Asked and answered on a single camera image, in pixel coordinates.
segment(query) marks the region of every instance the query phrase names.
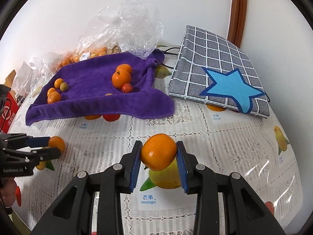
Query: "human hand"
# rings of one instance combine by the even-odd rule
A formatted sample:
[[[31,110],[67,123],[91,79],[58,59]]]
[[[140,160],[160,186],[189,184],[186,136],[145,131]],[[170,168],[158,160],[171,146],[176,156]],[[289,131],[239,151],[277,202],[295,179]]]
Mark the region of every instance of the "human hand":
[[[17,187],[14,178],[2,179],[4,187],[0,188],[0,196],[6,207],[12,207],[15,202],[15,189]]]

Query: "white lace tablecloth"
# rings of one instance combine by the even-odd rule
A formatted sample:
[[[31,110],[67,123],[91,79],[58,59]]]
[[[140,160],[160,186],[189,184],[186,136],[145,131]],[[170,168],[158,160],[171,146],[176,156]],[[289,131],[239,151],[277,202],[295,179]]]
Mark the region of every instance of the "white lace tablecloth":
[[[175,62],[175,56],[168,56],[164,61],[172,67]],[[166,93],[169,78],[156,79],[155,87]],[[175,114],[168,118],[141,120],[121,115],[115,122],[105,122],[79,117],[41,121],[29,127],[25,125],[25,114],[35,98],[29,96],[25,100],[10,133],[58,135],[66,142],[67,149],[59,160],[52,161],[55,171],[34,169],[33,176],[16,178],[22,192],[22,206],[15,204],[13,208],[30,229],[79,171],[102,172],[130,152],[136,140],[144,143],[157,133],[182,140],[187,152],[215,172],[242,174],[264,202],[273,202],[275,217],[283,228],[302,205],[300,176],[292,147],[288,145],[287,151],[278,156],[273,128],[282,127],[273,111],[268,119],[262,119],[230,110],[214,112],[205,104],[175,99]],[[139,210],[138,187],[140,185],[131,195],[121,195],[125,234],[191,233],[194,207]]]

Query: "wooden trim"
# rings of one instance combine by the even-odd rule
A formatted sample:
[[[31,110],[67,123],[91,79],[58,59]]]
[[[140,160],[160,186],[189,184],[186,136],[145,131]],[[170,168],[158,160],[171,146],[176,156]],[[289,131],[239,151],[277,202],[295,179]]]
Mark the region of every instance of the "wooden trim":
[[[227,39],[240,48],[245,28],[247,0],[232,0]]]

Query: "silver bolt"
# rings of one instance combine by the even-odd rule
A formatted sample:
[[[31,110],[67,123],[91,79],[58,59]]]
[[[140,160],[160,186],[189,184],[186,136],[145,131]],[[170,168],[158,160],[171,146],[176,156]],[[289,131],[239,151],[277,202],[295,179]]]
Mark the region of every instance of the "silver bolt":
[[[114,164],[113,165],[113,169],[115,169],[115,170],[120,170],[122,168],[123,168],[123,165],[121,165],[121,164]]]
[[[205,169],[205,166],[203,164],[197,164],[196,165],[196,169],[198,170],[204,170]]]
[[[85,171],[80,171],[78,174],[77,174],[77,177],[79,177],[80,179],[84,178],[85,176],[87,175],[87,173]]]
[[[240,179],[240,178],[241,178],[241,176],[240,176],[240,174],[239,174],[239,173],[234,172],[234,173],[232,173],[232,178],[233,178],[233,179]]]

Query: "purple cloth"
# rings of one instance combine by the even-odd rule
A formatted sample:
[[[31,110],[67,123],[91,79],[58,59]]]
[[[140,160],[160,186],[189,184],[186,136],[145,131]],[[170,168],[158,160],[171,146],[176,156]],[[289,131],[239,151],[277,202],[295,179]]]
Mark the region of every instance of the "purple cloth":
[[[164,118],[174,114],[173,100],[152,87],[156,62],[161,63],[164,54],[155,50],[146,60],[128,52],[96,57],[61,68],[42,88],[35,102],[26,113],[26,125],[41,120],[77,118],[88,115],[125,114],[142,119]],[[124,94],[112,85],[116,67],[128,63],[133,68],[132,93]],[[47,91],[54,87],[56,79],[68,84],[66,92],[60,92],[62,100],[47,103]]]

